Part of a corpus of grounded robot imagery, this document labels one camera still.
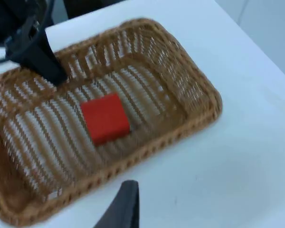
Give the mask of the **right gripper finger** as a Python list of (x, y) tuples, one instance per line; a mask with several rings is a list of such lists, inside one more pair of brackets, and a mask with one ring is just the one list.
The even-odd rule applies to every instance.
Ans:
[(95, 228), (139, 228), (139, 183), (135, 180), (122, 182), (115, 198), (95, 224)]

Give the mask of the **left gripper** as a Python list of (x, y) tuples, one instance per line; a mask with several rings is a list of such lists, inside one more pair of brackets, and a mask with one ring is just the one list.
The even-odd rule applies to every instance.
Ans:
[(52, 25), (52, 11), (51, 0), (0, 0), (0, 46), (6, 46), (12, 62), (58, 86), (67, 74), (45, 33)]

